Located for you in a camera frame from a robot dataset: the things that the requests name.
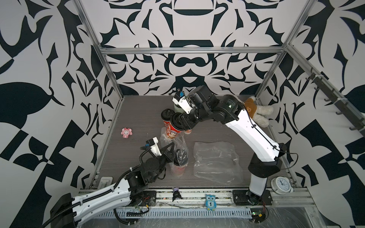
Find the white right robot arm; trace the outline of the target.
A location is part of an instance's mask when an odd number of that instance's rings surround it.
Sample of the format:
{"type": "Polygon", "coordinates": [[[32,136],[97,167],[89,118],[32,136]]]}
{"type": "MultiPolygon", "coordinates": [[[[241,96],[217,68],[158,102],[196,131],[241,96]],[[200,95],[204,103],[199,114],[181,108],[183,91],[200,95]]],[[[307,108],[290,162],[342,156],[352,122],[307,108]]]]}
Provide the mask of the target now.
{"type": "Polygon", "coordinates": [[[208,87],[202,85],[188,95],[177,91],[173,102],[184,110],[175,118],[184,130],[192,130],[199,122],[207,120],[220,122],[232,129],[254,151],[248,166],[251,180],[246,199],[249,204],[257,205],[262,200],[268,178],[283,169],[280,158],[286,154],[286,145],[267,136],[249,116],[245,104],[233,95],[217,98],[208,87]]]}

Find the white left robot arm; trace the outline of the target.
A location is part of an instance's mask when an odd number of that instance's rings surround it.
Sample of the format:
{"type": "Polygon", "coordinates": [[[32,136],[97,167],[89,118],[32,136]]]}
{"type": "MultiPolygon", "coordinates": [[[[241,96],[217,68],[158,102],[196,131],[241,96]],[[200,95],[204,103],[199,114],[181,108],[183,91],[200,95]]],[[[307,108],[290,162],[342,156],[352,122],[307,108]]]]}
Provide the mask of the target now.
{"type": "Polygon", "coordinates": [[[143,201],[144,191],[150,183],[159,179],[166,165],[175,159],[175,144],[169,143],[160,149],[160,156],[152,155],[146,161],[143,156],[152,154],[152,145],[142,147],[140,164],[123,173],[116,183],[98,191],[72,197],[63,195],[50,211],[50,218],[42,227],[78,228],[87,221],[119,207],[136,206],[143,201]]]}

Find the clear plastic carrier bag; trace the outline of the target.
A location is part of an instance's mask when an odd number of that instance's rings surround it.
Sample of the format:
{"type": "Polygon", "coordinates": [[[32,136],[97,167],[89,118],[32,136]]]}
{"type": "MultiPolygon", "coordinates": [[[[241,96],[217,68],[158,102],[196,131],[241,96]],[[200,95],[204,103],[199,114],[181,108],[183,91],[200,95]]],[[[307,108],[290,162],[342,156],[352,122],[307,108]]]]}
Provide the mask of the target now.
{"type": "Polygon", "coordinates": [[[161,146],[167,146],[169,143],[174,143],[175,158],[173,163],[170,163],[171,174],[174,177],[181,178],[185,172],[188,165],[189,150],[185,142],[184,133],[178,134],[174,139],[167,137],[166,128],[161,129],[161,136],[159,142],[161,146]]]}

